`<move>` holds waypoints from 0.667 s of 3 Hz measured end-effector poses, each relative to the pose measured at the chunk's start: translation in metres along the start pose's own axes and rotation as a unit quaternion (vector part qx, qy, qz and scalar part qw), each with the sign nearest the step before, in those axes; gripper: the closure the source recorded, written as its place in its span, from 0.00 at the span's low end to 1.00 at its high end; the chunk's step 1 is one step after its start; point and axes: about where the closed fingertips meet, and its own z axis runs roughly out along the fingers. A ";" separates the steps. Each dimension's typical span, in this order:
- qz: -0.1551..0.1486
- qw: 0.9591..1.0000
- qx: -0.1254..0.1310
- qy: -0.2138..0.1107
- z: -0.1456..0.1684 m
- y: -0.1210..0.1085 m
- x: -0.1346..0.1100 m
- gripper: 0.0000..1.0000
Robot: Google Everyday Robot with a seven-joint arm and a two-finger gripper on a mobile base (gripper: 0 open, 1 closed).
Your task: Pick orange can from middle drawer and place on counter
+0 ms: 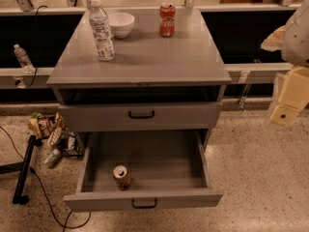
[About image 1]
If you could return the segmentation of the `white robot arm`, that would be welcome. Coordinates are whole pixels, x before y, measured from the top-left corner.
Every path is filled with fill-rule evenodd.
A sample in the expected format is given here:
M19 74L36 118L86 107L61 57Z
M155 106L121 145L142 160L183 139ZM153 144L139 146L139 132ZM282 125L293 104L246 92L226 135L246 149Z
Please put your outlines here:
M309 103L309 0L262 42L261 49L280 50L282 59L293 65L276 76L268 116L273 125L287 126Z

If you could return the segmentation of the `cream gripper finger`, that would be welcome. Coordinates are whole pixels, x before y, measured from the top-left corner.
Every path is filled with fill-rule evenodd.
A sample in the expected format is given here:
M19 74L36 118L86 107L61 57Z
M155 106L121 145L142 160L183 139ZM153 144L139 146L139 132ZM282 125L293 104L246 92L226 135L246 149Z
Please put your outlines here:
M309 69L294 68L282 78L280 92L269 119L275 125L287 126L309 103Z
M281 26L273 31L261 44L261 49L266 51L276 51L282 48L285 27Z

